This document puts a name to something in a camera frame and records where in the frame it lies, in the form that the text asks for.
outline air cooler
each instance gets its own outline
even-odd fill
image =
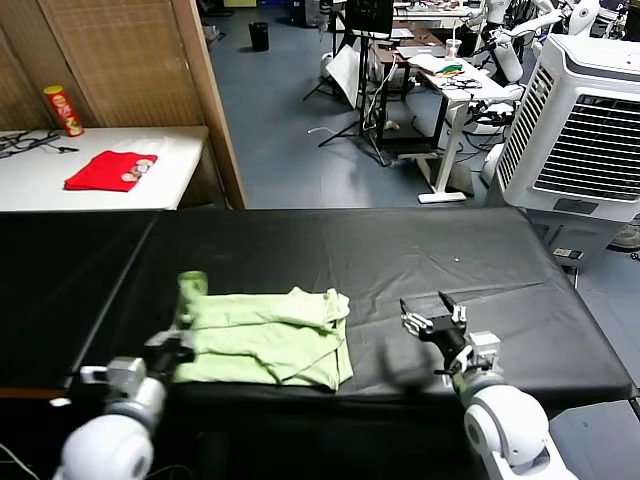
[[[550,35],[531,78],[493,188],[584,266],[640,212],[640,44]]]

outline desk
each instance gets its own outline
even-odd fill
[[[0,211],[163,210],[178,207],[200,162],[206,127],[89,128],[79,137],[61,137],[56,146],[78,148],[59,154],[49,147],[0,159]],[[64,181],[97,154],[145,142],[158,160],[127,193],[67,191]]]
[[[456,151],[458,149],[458,143],[462,138],[462,129],[466,119],[467,110],[471,100],[503,100],[509,97],[507,91],[494,82],[491,78],[480,73],[480,71],[469,64],[467,61],[459,58],[456,60],[462,64],[464,72],[461,76],[473,80],[477,80],[481,88],[473,88],[468,90],[462,89],[443,89],[446,85],[448,78],[436,77],[434,75],[424,74],[427,80],[438,89],[448,103],[448,109],[452,111],[451,116],[451,129],[449,131],[449,139],[445,152],[442,155],[440,169],[438,170],[438,177],[434,185],[431,185],[431,178],[427,178],[429,186],[432,189],[431,193],[422,193],[418,195],[418,201],[420,203],[440,203],[465,200],[464,194],[460,192],[447,193],[446,187],[449,181],[449,175],[451,174],[451,168],[455,161]],[[418,161],[426,162],[425,157],[418,157]]]
[[[64,395],[156,215],[0,213],[0,398]]]
[[[199,431],[229,410],[459,417],[455,394],[431,373],[441,357],[409,335],[399,317],[401,296],[430,311],[438,289],[467,305],[471,331],[502,339],[506,378],[547,411],[632,396],[632,381],[595,320],[516,209],[162,212],[87,362],[137,354],[167,328],[176,276],[186,270],[206,272],[211,294],[286,293],[298,285],[313,292],[335,287],[351,299],[347,340],[355,374],[336,394],[176,385],[176,421],[194,421]]]
[[[434,10],[430,12],[410,12],[410,2],[393,2],[394,20],[430,21],[466,18],[471,13],[468,7],[461,6],[455,10]]]
[[[419,23],[410,23],[410,24],[400,24],[394,22],[394,27],[405,27],[408,28],[414,35],[414,38],[409,38],[402,40],[403,46],[423,46],[425,48],[427,44],[433,43],[435,45],[443,45],[442,41],[436,37],[429,30],[424,28]],[[383,66],[383,74],[382,78],[387,78],[389,72],[391,71],[391,67],[393,63],[398,65],[398,68],[404,69],[404,79],[402,82],[402,100],[406,99],[408,83],[409,83],[409,75],[411,73],[411,64],[405,60],[402,55],[394,53],[392,50],[385,50],[381,48],[379,42],[375,42],[374,53],[380,60],[380,63]],[[440,112],[438,115],[438,119],[436,120],[436,126],[434,128],[433,135],[431,137],[405,137],[405,138],[384,138],[384,124],[387,116],[387,100],[389,97],[389,82],[385,82],[382,86],[382,90],[380,91],[380,106],[378,109],[378,120],[377,120],[377,128],[376,128],[376,145],[378,147],[382,145],[398,145],[398,144],[419,144],[419,143],[427,143],[431,146],[432,149],[436,149],[438,147],[438,140],[440,139],[440,133],[442,132],[442,126],[445,120],[446,114],[446,102],[443,99],[441,103]]]

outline floor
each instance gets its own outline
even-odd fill
[[[269,22],[268,52],[251,49],[247,24],[253,21]],[[339,130],[355,118],[344,104],[324,95],[302,102],[318,80],[320,56],[331,49],[330,35],[321,38],[315,29],[289,25],[286,12],[278,8],[238,10],[211,23],[226,33],[211,52],[250,208],[427,208],[416,200],[427,190],[414,166],[381,168],[349,140],[317,148],[329,133],[307,133],[316,127]],[[533,62],[527,65],[530,72]],[[417,125],[429,134],[438,102],[428,91],[412,93],[406,106],[393,102],[390,118],[407,128],[419,113]],[[445,145],[445,135],[446,129],[440,146]],[[484,153],[472,155],[477,150],[464,143],[457,158],[467,159],[465,163],[478,170]],[[477,174],[474,188],[476,197],[466,205],[482,204],[486,190]],[[636,385],[639,277],[640,263],[607,251],[578,278],[579,293]],[[552,433],[580,479],[637,479],[640,423],[629,403],[565,412],[553,420]]]

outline white table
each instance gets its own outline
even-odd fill
[[[458,143],[462,138],[462,128],[464,127],[469,103],[471,102],[471,100],[505,100],[509,97],[508,92],[504,88],[491,80],[488,76],[480,73],[477,68],[475,68],[465,60],[457,58],[456,62],[462,64],[462,67],[464,69],[464,73],[460,74],[460,77],[477,80],[481,84],[481,88],[470,88],[467,90],[450,90],[446,89],[445,87],[445,89],[443,90],[445,84],[455,77],[436,77],[434,75],[429,75],[423,72],[429,82],[435,88],[437,88],[440,93],[444,95],[448,100],[447,108],[451,111],[451,129],[449,131],[449,140],[447,141],[447,146],[445,148],[444,154],[440,157],[440,170],[438,172],[438,177],[436,178],[435,184],[431,183],[431,179],[428,178],[425,173],[428,171],[428,168],[426,167],[426,161],[427,159],[434,158],[433,155],[406,155],[407,157],[417,158],[419,166],[421,167],[422,172],[425,173],[427,182],[433,190],[432,193],[422,193],[418,195],[418,201],[420,203],[456,202],[466,200],[466,197],[463,193],[447,193],[445,192],[445,189],[449,181],[451,168],[453,167],[453,163],[455,161]]]
[[[15,132],[0,132],[0,136],[8,133]],[[28,136],[45,135],[40,131]],[[0,212],[176,209],[207,135],[206,127],[88,128],[79,137],[63,134],[51,144],[78,152],[60,154],[42,146],[0,158]],[[158,159],[126,193],[64,190],[67,178],[105,150],[154,154]]]
[[[434,10],[430,12],[410,12],[406,10],[410,2],[393,2],[393,19],[400,21],[431,21],[466,18],[471,10],[464,5],[455,10]]]

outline white robot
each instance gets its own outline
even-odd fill
[[[169,384],[195,349],[190,302],[207,292],[201,272],[180,275],[174,325],[145,344],[143,358],[117,357],[106,367],[82,367],[85,383],[106,383],[104,413],[73,432],[53,480],[143,480],[153,463],[151,437],[162,416]]]
[[[400,300],[405,328],[444,356],[447,375],[465,407],[465,433],[491,480],[576,480],[549,435],[549,421],[531,396],[507,385],[498,369],[500,340],[490,332],[466,333],[466,308],[439,292],[448,315],[423,317]],[[172,328],[147,342],[151,366],[140,358],[118,358],[108,367],[83,370],[96,381],[106,373],[117,396],[105,413],[67,439],[54,480],[143,480],[153,462],[151,436],[178,364],[192,361],[188,330]]]
[[[533,0],[538,16],[508,30],[504,22],[510,4],[510,0],[488,0],[486,11],[472,11],[467,25],[478,25],[486,19],[486,25],[481,32],[485,44],[474,55],[484,51],[490,52],[497,69],[494,79],[509,91],[508,101],[515,103],[522,98],[525,86],[516,84],[522,78],[523,70],[513,48],[513,41],[533,34],[532,49],[537,56],[542,49],[542,44],[537,38],[540,30],[566,19],[568,22],[565,30],[568,35],[588,36],[598,15],[600,4],[599,0],[581,0],[577,4],[561,3],[561,8],[555,8],[551,0]],[[514,108],[503,101],[493,104],[484,102],[475,104],[470,113],[471,117],[465,131],[492,134],[499,132],[513,118]]]
[[[491,480],[577,480],[549,434],[547,415],[531,395],[507,385],[498,369],[500,339],[466,333],[466,307],[438,292],[448,315],[423,317],[400,300],[404,327],[434,343],[465,407],[464,428]]]

